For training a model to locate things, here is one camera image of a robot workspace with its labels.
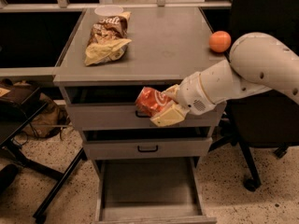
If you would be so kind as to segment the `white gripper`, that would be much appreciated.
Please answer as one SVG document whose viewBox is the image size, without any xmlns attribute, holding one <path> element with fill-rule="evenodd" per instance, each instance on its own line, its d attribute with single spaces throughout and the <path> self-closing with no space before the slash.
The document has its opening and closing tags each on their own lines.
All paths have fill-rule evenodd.
<svg viewBox="0 0 299 224">
<path fill-rule="evenodd" d="M 150 119 L 158 127 L 180 123 L 185 120 L 189 112 L 201 116 L 216 107 L 205 95 L 199 72 L 185 77 L 180 84 L 169 87 L 163 91 L 163 94 L 177 101 L 178 104 L 168 103 Z"/>
</svg>

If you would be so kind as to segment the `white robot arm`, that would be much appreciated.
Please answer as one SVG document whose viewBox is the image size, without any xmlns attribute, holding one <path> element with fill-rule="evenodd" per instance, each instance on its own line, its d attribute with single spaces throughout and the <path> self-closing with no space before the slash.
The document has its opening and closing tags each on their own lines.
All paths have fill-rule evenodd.
<svg viewBox="0 0 299 224">
<path fill-rule="evenodd" d="M 271 35 L 249 33 L 234 42 L 227 60 L 168 88 L 164 93 L 172 101 L 151 121 L 158 127 L 174 125 L 189 114 L 201 116 L 224 101 L 270 90 L 299 104 L 299 57 Z"/>
</svg>

